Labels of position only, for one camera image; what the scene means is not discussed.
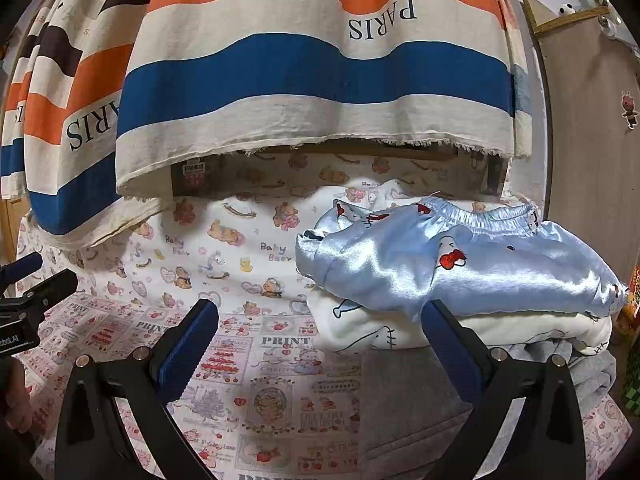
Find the person's left hand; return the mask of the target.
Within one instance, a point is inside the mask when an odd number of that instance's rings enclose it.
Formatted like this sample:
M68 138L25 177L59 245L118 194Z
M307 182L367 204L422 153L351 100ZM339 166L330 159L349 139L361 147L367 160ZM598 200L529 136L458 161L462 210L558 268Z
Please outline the person's left hand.
M25 386L23 364L14 358L6 360L6 386L1 390L6 402L6 424L10 429L24 434L32 426L32 404Z

